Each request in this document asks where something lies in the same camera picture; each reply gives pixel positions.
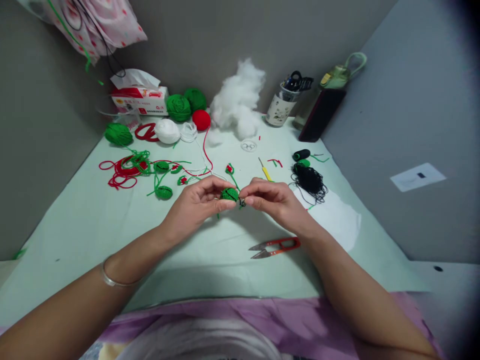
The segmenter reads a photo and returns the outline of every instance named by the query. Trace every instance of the tissue box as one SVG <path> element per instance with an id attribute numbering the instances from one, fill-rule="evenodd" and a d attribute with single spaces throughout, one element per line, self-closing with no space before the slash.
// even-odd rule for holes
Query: tissue box
<path id="1" fill-rule="evenodd" d="M 111 99 L 116 106 L 128 109 L 129 106 L 137 108 L 141 115 L 167 116 L 167 99 L 169 90 L 159 86 L 156 90 L 145 87 L 124 87 L 115 89 Z"/>

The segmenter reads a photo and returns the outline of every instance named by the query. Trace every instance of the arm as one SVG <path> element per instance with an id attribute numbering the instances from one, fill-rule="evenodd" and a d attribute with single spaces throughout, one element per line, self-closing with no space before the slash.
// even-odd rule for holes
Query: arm
<path id="1" fill-rule="evenodd" d="M 209 176 L 187 186 L 164 221 L 115 253 L 105 273 L 121 284 L 146 276 L 208 217 L 235 207 L 216 200 L 234 186 Z M 0 337 L 0 359 L 78 359 L 127 304 L 136 286 L 108 286 L 96 266 L 28 313 Z"/>
<path id="2" fill-rule="evenodd" d="M 240 198 L 298 236 L 320 274 L 328 299 L 355 335 L 361 359 L 437 358 L 390 294 L 305 211 L 288 185 L 253 178 L 241 190 Z"/>

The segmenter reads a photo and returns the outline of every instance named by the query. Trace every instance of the black thread spool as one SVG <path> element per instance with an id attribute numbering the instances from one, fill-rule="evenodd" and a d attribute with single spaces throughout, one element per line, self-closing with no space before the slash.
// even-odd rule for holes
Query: black thread spool
<path id="1" fill-rule="evenodd" d="M 310 150 L 308 149 L 303 149 L 300 151 L 296 151 L 293 153 L 293 160 L 298 161 L 301 159 L 306 159 L 310 156 Z"/>

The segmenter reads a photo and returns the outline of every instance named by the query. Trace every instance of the white tag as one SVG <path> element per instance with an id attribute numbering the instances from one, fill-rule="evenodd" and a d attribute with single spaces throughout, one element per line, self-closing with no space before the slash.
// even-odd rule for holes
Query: white tag
<path id="1" fill-rule="evenodd" d="M 445 179 L 446 177 L 428 162 L 390 178 L 402 193 Z"/>

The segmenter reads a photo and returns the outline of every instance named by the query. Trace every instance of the red yarn ball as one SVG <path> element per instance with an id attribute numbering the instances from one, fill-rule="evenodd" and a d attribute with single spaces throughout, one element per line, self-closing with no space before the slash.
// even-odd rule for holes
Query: red yarn ball
<path id="1" fill-rule="evenodd" d="M 192 115 L 193 123 L 198 131 L 207 130 L 210 126 L 210 115 L 205 110 L 197 110 Z"/>

